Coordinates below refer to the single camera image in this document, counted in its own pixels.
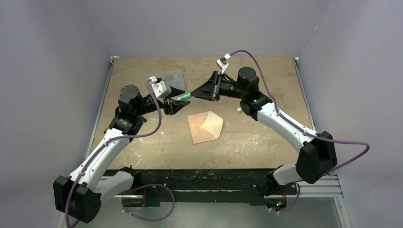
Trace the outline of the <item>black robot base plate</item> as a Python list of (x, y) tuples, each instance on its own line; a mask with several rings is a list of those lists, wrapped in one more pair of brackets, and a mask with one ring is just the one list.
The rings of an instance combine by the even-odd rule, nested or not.
[(278, 185), (268, 169), (156, 169), (120, 171), (129, 174), (129, 183), (118, 192), (143, 194), (145, 206), (158, 207), (162, 202), (248, 203), (251, 206), (276, 206), (275, 196), (296, 194), (296, 184)]

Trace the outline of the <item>green white glue stick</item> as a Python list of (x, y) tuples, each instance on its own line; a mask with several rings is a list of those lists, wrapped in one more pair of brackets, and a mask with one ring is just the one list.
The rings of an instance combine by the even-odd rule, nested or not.
[(188, 99), (190, 99), (190, 98), (192, 98), (191, 94), (190, 94), (190, 93), (186, 93), (186, 94), (183, 94), (183, 95), (177, 97), (176, 100), (177, 100), (177, 101), (185, 101), (185, 100), (188, 100)]

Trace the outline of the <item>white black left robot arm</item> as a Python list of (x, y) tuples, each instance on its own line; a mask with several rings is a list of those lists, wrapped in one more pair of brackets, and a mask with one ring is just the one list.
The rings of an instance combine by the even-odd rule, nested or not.
[(137, 194), (147, 188), (156, 189), (158, 183), (143, 182), (141, 173), (129, 167), (121, 168), (108, 179), (104, 173), (116, 156), (134, 139), (140, 138), (144, 115), (157, 112), (159, 116), (174, 115), (189, 101), (177, 101), (183, 91), (163, 82), (147, 83), (149, 94), (142, 96), (138, 87), (124, 86), (120, 90), (115, 116), (105, 130), (102, 141), (94, 151), (67, 177), (59, 176), (53, 183), (56, 209), (65, 214), (68, 228), (76, 222), (89, 223), (101, 206), (121, 192)]

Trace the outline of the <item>clear plastic organizer box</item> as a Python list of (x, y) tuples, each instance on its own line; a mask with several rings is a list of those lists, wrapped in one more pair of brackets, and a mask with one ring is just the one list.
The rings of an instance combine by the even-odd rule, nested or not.
[(185, 90), (184, 78), (179, 69), (157, 74), (156, 77), (160, 77), (174, 88)]

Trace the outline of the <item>aluminium frame rail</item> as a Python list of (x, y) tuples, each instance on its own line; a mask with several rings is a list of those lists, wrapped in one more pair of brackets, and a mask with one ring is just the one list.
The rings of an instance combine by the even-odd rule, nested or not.
[(302, 197), (342, 197), (341, 187), (336, 177), (325, 176), (314, 184), (305, 181), (293, 182), (285, 186), (270, 187), (264, 178), (256, 176), (191, 176), (162, 177), (162, 185), (172, 192), (246, 192), (252, 195), (297, 195)]

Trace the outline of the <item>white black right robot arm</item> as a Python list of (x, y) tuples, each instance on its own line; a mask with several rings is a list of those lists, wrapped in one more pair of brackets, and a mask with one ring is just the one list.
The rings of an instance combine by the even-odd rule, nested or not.
[(286, 114), (277, 111), (274, 101), (259, 90), (259, 78), (251, 67), (240, 68), (236, 80), (214, 71), (191, 96), (208, 101), (219, 101), (221, 96), (239, 98), (246, 115), (274, 130), (298, 152), (294, 164), (281, 165), (268, 175), (267, 188), (272, 193), (279, 193), (291, 182), (313, 184), (337, 165), (332, 135), (287, 122)]

